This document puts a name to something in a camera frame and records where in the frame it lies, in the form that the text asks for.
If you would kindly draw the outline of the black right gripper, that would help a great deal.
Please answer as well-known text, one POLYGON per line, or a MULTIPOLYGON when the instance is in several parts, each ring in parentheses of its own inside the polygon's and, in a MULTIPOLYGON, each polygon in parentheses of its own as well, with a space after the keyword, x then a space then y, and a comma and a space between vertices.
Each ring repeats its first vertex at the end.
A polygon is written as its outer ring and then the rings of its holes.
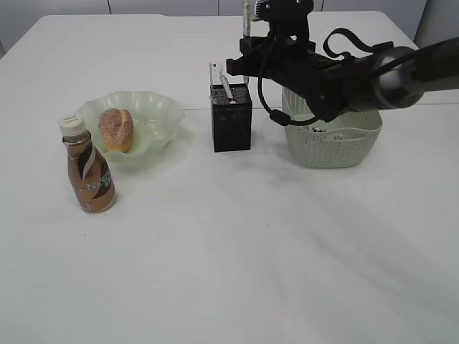
POLYGON ((279 42, 269 35, 245 37, 240 40, 242 56, 226 60, 227 73, 255 77, 260 102, 270 114, 275 110, 268 106, 262 91, 265 79, 301 96, 315 115, 342 115, 343 82, 334 74, 342 62, 315 53, 311 45, 291 38, 279 42))

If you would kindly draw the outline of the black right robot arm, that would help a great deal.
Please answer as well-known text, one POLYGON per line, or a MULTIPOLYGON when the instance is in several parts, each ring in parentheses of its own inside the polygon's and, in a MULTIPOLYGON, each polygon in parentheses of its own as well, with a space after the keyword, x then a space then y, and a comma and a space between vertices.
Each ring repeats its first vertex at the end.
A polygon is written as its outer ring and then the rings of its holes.
POLYGON ((320 120, 371 110, 409 108, 426 92, 458 88, 458 39, 414 50, 391 42, 365 57, 333 60, 291 38, 241 39, 232 76, 269 79, 302 97, 320 120))

